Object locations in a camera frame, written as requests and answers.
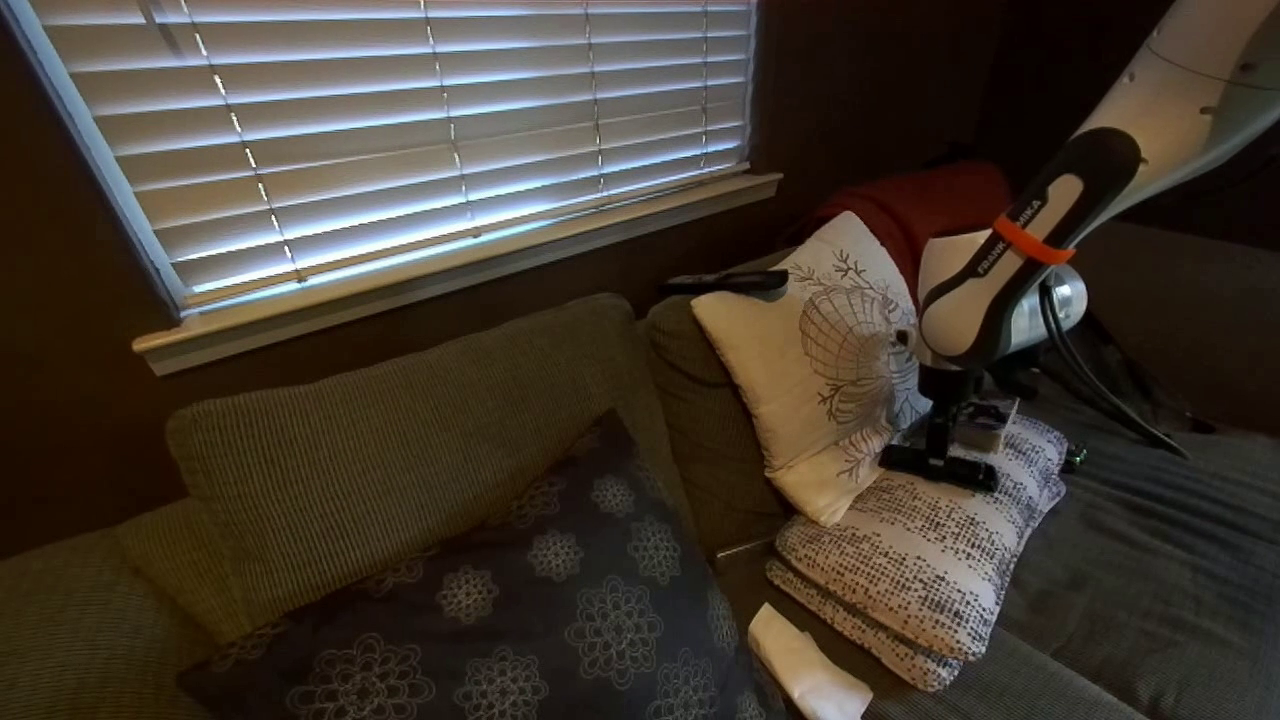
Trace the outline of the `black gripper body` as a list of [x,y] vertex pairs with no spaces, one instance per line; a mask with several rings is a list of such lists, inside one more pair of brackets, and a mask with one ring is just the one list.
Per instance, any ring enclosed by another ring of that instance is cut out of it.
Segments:
[[1017,398],[994,394],[971,370],[926,364],[915,390],[930,402],[930,458],[949,458],[952,447],[995,451],[1021,409]]

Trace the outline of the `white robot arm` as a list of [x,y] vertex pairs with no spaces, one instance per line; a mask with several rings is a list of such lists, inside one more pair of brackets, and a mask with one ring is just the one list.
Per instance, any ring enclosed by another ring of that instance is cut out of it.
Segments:
[[1056,293],[1084,298],[1074,255],[1095,224],[1222,170],[1277,119],[1280,0],[1176,0],[988,230],[926,244],[926,458],[949,462],[952,428],[994,362],[1065,340]]

